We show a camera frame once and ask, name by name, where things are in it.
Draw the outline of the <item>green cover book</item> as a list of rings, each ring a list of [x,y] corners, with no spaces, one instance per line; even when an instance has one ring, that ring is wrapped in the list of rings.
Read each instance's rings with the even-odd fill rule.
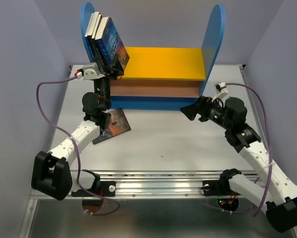
[[[88,23],[88,26],[87,26],[87,30],[86,30],[86,33],[85,33],[85,39],[86,39],[86,43],[87,43],[87,48],[89,50],[89,54],[90,54],[90,57],[89,57],[89,60],[92,61],[93,58],[94,58],[94,52],[93,52],[93,48],[92,48],[92,44],[91,44],[91,41],[90,41],[90,37],[93,33],[93,23],[94,23],[94,16],[96,15],[96,12],[93,12],[90,16],[90,20],[89,20],[89,23]]]

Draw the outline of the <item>Jane Eyre blue book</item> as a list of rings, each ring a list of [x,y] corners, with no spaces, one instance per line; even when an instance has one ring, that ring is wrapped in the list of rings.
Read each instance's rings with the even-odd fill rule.
[[[107,65],[116,59],[120,62],[123,70],[126,69],[130,57],[111,17],[107,17],[102,38],[98,43]]]

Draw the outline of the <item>Three Days To See book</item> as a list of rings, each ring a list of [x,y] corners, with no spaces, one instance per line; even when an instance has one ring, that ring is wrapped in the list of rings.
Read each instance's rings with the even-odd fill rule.
[[[94,38],[95,54],[96,54],[96,56],[98,58],[99,63],[103,63],[104,65],[105,65],[105,59],[104,59],[104,57],[102,55],[102,51],[101,51],[101,49],[99,47],[98,41],[102,38],[104,28],[105,28],[105,25],[106,25],[106,21],[107,21],[107,17],[102,16],[101,21],[98,24],[96,35],[95,35],[95,38]]]

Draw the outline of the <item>A Tale Of Two Cities book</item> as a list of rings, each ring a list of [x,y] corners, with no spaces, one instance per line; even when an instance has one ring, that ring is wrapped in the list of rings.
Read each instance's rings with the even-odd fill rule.
[[[109,112],[111,115],[108,127],[92,141],[93,145],[111,139],[131,130],[129,122],[122,108],[117,108]]]

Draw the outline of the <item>Nineteen Eighty-Four book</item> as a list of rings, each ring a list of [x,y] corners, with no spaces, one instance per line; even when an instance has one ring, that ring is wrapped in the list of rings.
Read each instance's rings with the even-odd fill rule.
[[[91,41],[91,44],[92,44],[92,48],[93,48],[93,52],[94,52],[94,56],[95,56],[95,47],[94,47],[94,38],[95,38],[95,35],[96,35],[96,31],[97,31],[97,28],[98,28],[98,24],[99,22],[101,21],[101,13],[100,12],[96,12],[96,15],[94,16],[94,23],[93,23],[93,33],[90,37],[90,41]]]

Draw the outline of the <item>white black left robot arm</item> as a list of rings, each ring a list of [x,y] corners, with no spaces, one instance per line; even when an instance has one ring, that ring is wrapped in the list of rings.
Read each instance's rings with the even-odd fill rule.
[[[81,162],[80,153],[86,146],[99,136],[109,125],[112,107],[111,81],[124,75],[118,60],[113,60],[101,73],[97,63],[85,64],[78,69],[73,77],[61,80],[60,83],[72,80],[93,81],[94,90],[82,97],[82,111],[85,116],[81,123],[69,133],[53,124],[45,114],[45,121],[67,135],[66,139],[48,152],[39,152],[34,159],[31,187],[56,200],[63,200],[73,191],[73,183],[80,185],[80,176],[73,179],[70,167],[74,161]]]

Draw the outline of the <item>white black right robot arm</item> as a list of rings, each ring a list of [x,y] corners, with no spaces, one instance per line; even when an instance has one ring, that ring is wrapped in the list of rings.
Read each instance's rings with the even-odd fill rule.
[[[195,103],[180,111],[193,121],[212,121],[225,129],[225,138],[236,152],[254,169],[265,183],[262,188],[246,178],[237,169],[225,170],[218,180],[206,180],[201,187],[205,196],[225,196],[234,192],[244,196],[265,213],[270,225],[283,233],[297,226],[297,185],[270,160],[260,136],[246,123],[247,108],[244,102],[230,97],[220,99],[201,96]]]

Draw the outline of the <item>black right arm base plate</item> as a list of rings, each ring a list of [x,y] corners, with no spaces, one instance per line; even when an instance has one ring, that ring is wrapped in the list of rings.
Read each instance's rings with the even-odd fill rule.
[[[219,180],[203,181],[200,192],[204,196],[231,196],[235,194],[235,192],[230,189],[228,182]]]

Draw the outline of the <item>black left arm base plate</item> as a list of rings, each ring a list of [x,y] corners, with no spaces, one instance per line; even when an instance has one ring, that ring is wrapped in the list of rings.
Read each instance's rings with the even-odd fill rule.
[[[115,196],[115,181],[101,181],[99,185],[93,185],[92,188],[88,189],[88,191],[104,196],[104,197],[114,197]],[[91,197],[91,194],[87,193],[83,189],[79,189],[77,191],[73,191],[71,193],[72,197]]]

